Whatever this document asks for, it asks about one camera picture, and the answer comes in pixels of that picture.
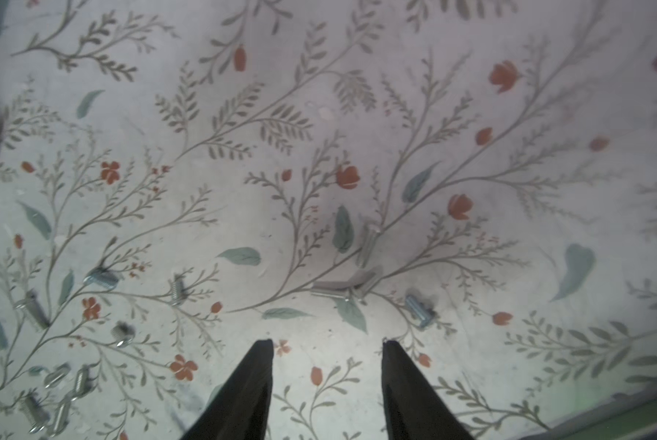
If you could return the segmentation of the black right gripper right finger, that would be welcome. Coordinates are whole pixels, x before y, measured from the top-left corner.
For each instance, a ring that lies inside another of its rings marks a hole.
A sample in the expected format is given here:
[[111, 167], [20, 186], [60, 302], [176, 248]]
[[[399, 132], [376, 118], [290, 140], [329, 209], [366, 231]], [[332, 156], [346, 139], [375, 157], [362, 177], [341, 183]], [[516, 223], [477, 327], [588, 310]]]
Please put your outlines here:
[[383, 343], [383, 408], [390, 439], [470, 439], [402, 346]]

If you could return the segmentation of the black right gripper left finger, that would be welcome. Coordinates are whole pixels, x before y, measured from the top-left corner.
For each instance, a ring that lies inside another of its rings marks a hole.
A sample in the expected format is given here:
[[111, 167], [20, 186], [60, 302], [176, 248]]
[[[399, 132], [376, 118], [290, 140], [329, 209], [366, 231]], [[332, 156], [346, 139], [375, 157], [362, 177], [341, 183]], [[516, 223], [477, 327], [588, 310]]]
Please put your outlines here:
[[264, 439], [273, 390], [274, 344], [257, 340], [183, 440]]

